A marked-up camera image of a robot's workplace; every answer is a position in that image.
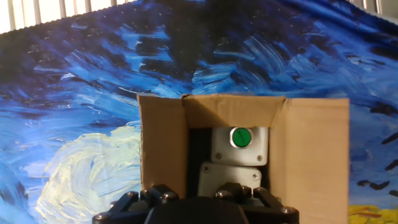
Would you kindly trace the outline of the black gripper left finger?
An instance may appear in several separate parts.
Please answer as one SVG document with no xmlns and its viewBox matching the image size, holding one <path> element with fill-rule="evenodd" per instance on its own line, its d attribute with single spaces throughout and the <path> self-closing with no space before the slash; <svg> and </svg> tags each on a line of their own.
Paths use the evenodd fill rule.
<svg viewBox="0 0 398 224">
<path fill-rule="evenodd" d="M 140 192 L 129 191 L 112 202 L 108 211 L 95 215 L 92 224 L 144 224 L 152 208 L 179 199 L 179 195 L 164 184 Z"/>
</svg>

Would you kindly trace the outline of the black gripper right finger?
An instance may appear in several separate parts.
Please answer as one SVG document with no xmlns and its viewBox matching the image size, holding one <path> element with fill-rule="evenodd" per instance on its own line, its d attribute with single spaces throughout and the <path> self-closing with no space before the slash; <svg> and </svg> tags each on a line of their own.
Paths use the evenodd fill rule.
<svg viewBox="0 0 398 224">
<path fill-rule="evenodd" d="M 299 211 L 284 206 L 264 187 L 250 188 L 239 183 L 227 182 L 219 187 L 214 198 L 232 202 L 241 208 L 249 223 L 299 224 Z"/>
</svg>

